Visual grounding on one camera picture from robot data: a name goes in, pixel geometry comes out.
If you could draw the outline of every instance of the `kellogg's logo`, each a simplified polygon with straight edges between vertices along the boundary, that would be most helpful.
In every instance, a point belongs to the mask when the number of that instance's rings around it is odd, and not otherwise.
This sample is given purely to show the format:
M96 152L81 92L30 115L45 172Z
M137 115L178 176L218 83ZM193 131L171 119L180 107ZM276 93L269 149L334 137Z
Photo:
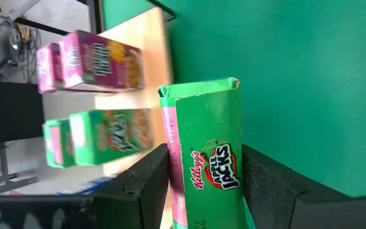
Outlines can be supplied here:
M236 177L236 156L229 144L217 145L210 158L206 153L197 151L192 151L191 156L194 160L194 167L190 168L191 181L196 189L204 188L201 170L204 170L206 180L216 188L230 190L240 186Z

